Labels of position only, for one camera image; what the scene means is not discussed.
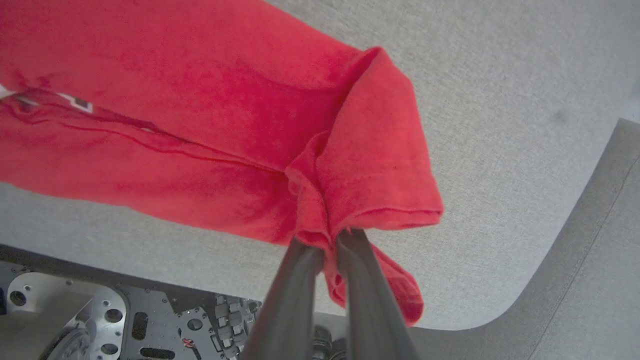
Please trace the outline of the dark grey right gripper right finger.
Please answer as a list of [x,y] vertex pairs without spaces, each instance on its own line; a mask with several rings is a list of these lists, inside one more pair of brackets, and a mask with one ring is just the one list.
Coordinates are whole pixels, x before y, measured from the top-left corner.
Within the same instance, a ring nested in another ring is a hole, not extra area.
[[347,358],[418,360],[402,312],[364,230],[340,231],[336,250],[338,269],[346,282]]

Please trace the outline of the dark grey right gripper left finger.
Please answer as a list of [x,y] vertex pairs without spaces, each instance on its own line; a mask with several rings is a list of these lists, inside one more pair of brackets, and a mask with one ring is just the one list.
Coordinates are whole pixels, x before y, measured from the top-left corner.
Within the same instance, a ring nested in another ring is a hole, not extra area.
[[311,360],[315,286],[322,267],[321,249],[292,239],[249,332],[243,360]]

